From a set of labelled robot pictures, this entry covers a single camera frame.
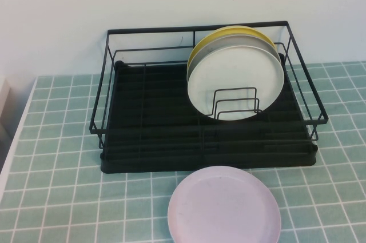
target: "wall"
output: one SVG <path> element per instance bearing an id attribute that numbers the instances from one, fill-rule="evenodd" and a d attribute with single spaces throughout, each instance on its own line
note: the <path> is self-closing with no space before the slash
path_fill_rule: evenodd
<path id="1" fill-rule="evenodd" d="M 366 60 L 364 0 L 0 0 L 11 134 L 36 75 L 95 73 L 107 29 L 288 20 L 307 62 Z"/>

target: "dish rack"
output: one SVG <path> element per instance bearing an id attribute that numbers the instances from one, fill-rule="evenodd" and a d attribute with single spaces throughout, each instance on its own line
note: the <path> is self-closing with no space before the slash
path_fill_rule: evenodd
<path id="1" fill-rule="evenodd" d="M 190 52 L 199 34 L 230 25 L 108 30 L 89 127 L 91 134 L 99 137 L 103 172 L 197 170 L 212 165 L 268 168 L 307 166 L 316 162 L 317 146 L 313 143 L 318 140 L 316 128 L 327 123 L 328 115 L 289 23 L 235 25 L 282 29 L 281 36 L 285 33 L 284 38 L 288 38 L 286 42 L 275 43 L 285 74 L 279 97 L 270 107 L 261 110 L 257 90 L 252 86 L 239 88 L 253 92 L 253 97 L 241 100 L 252 100 L 253 109 L 246 111 L 256 115 L 238 121 L 218 120 L 224 112 L 217 112 L 217 104 L 222 100 L 216 99 L 216 94 L 231 89 L 215 91 L 212 118 L 205 116 L 193 107 L 188 97 L 187 60 L 179 59 L 178 53 L 170 54 L 173 61 L 149 58 L 162 51 L 184 49 Z M 161 46 L 160 37 L 164 34 L 169 38 Z M 178 45 L 173 44 L 172 34 L 182 34 Z M 155 46 L 141 47 L 138 40 L 143 36 L 152 37 Z M 130 39 L 137 40 L 138 45 L 125 49 Z M 126 63 L 125 56 L 133 53 L 142 53 L 148 59 Z M 294 66 L 290 57 L 296 57 L 299 65 Z M 315 101 L 311 105 L 305 99 L 310 95 Z"/>

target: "countertop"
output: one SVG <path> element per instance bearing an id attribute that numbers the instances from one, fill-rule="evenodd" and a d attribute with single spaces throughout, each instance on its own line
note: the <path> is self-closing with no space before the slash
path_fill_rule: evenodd
<path id="1" fill-rule="evenodd" d="M 277 200 L 281 243 L 366 242 L 365 67 L 308 65 L 330 116 L 315 166 L 247 170 Z M 99 77 L 37 79 L 0 175 L 1 243 L 173 242 L 168 203 L 189 173 L 101 173 L 89 133 Z"/>

